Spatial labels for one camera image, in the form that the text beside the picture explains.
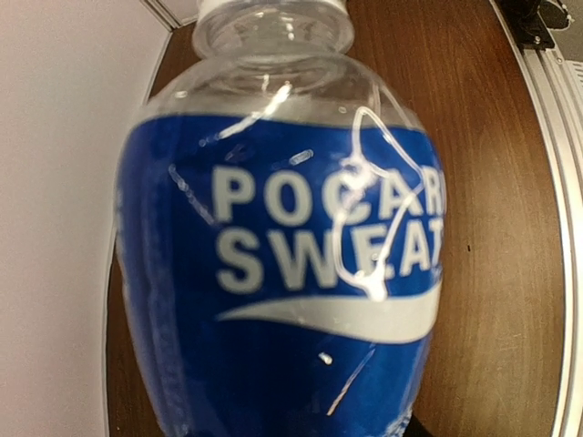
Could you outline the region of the blue labelled plastic bottle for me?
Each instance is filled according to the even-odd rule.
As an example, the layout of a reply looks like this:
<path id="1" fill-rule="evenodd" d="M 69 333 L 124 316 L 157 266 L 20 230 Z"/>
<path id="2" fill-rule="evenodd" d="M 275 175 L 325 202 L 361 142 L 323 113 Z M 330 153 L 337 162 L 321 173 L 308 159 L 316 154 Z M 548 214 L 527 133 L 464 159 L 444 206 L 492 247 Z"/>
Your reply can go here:
<path id="1" fill-rule="evenodd" d="M 119 160 L 117 252 L 167 436 L 402 436 L 443 267 L 445 176 L 347 56 L 343 1 L 199 1 L 199 62 Z"/>

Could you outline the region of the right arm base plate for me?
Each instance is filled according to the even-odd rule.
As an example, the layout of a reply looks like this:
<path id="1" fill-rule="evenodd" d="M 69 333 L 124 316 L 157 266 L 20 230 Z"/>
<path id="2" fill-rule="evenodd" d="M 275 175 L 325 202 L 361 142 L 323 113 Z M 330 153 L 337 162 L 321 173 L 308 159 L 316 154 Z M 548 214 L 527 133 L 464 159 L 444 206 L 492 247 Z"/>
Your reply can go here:
<path id="1" fill-rule="evenodd" d="M 574 21 L 563 1 L 497 0 L 496 4 L 521 50 L 554 49 L 550 30 L 565 30 Z"/>

